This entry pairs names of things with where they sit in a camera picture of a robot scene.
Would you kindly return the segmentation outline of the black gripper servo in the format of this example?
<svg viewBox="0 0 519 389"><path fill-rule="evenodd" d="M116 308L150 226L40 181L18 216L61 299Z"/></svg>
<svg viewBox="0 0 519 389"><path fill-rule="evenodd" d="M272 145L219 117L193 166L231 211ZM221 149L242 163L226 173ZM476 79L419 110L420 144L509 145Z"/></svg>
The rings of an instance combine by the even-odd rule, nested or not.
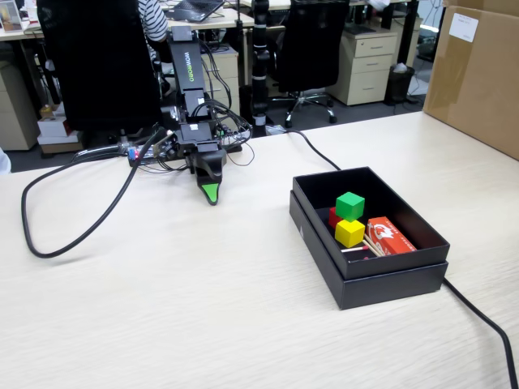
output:
<svg viewBox="0 0 519 389"><path fill-rule="evenodd" d="M214 138L210 122L181 124L177 131L177 156L195 153L192 162L197 186L208 203L216 206L226 164L226 151Z"/></svg>

